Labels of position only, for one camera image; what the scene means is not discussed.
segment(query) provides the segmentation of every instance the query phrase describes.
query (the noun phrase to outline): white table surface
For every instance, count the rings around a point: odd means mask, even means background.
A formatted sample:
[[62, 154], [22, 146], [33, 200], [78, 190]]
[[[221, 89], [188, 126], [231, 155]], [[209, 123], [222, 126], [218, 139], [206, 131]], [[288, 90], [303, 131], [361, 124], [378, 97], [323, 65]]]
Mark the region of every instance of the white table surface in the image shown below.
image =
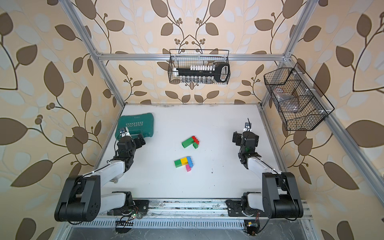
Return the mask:
[[[240, 198], [244, 192], [260, 191], [262, 182], [247, 170], [232, 142], [249, 118], [252, 132], [259, 135], [256, 151], [270, 166], [277, 166], [256, 105], [127, 105], [122, 115], [152, 113], [154, 135], [137, 149], [131, 168], [118, 183], [107, 183], [102, 194], [131, 191], [134, 198]], [[197, 149], [183, 148], [191, 136]], [[112, 136], [100, 166], [114, 156]], [[174, 161], [190, 156], [194, 166], [175, 167]]]

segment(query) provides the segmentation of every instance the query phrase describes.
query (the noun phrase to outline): black wire basket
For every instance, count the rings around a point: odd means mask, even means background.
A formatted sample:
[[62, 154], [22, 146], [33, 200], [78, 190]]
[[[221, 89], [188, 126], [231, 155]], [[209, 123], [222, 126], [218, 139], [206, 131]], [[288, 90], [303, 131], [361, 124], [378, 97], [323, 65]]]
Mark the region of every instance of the black wire basket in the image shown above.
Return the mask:
[[228, 50], [170, 49], [168, 77], [172, 84], [228, 84]]
[[[305, 84], [301, 77], [304, 74], [303, 68], [296, 64], [293, 68], [279, 68], [264, 75], [265, 86], [287, 131], [311, 131], [334, 110], [308, 74], [313, 86]], [[313, 91], [326, 101], [317, 99]]]

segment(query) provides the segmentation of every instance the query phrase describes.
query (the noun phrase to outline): wallpaper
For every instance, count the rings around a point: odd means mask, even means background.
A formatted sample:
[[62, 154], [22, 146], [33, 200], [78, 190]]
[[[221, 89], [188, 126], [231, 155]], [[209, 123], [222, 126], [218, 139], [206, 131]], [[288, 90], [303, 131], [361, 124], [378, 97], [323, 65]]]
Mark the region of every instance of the wallpaper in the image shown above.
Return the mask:
[[382, 239], [384, 209], [326, 123], [286, 131], [274, 104], [265, 108], [288, 171], [324, 240]]
[[304, 0], [72, 0], [99, 52], [283, 53]]
[[336, 116], [384, 174], [384, 1], [317, 6], [293, 59], [335, 106]]
[[168, 63], [109, 61], [112, 75], [128, 104], [244, 104], [261, 102], [263, 75], [276, 69], [273, 61], [230, 62], [228, 84], [170, 83]]
[[52, 239], [66, 178], [93, 169], [121, 108], [57, 1], [1, 0], [0, 23], [0, 235]]

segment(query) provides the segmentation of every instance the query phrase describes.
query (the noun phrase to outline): red lego brick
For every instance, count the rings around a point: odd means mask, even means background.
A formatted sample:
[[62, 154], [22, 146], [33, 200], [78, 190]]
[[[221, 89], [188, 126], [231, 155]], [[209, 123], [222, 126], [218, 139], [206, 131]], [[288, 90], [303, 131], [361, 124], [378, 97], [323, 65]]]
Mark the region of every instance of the red lego brick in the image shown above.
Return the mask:
[[193, 139], [193, 141], [195, 141], [195, 143], [199, 144], [199, 141], [197, 140], [197, 138], [195, 136], [192, 136], [192, 139]]

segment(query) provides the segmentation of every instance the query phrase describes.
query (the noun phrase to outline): yellow lego brick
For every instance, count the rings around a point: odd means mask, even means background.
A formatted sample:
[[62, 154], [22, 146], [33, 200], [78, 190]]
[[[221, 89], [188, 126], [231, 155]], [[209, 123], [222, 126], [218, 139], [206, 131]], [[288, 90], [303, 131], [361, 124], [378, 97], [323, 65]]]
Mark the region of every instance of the yellow lego brick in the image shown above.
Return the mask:
[[187, 165], [188, 164], [188, 159], [186, 157], [180, 159], [181, 161], [181, 165], [184, 166], [184, 165]]

